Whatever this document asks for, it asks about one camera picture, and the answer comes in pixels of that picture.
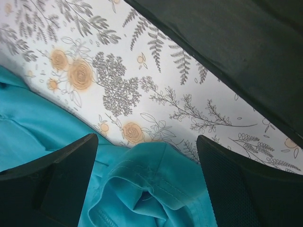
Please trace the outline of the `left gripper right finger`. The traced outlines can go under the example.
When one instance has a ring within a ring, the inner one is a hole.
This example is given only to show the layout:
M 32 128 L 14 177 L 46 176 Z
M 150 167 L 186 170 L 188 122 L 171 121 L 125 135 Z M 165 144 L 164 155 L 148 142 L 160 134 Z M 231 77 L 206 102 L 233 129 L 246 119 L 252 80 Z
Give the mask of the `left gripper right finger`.
M 220 227 L 301 227 L 303 177 L 269 167 L 200 135 L 200 165 Z

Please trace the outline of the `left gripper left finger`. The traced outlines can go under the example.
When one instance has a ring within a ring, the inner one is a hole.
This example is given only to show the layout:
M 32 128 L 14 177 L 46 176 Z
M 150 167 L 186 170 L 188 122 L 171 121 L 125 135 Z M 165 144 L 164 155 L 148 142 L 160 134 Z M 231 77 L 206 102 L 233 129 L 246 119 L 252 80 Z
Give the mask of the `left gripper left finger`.
M 2 227 L 76 227 L 97 154 L 88 134 L 46 156 L 0 173 Z

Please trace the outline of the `teal t shirt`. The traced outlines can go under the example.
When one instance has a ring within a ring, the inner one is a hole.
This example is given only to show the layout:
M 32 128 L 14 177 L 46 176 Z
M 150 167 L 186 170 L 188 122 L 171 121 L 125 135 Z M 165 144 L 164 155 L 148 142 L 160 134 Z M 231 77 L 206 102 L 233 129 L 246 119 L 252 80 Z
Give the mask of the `teal t shirt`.
M 202 169 L 165 142 L 112 144 L 0 69 L 3 227 L 214 227 Z

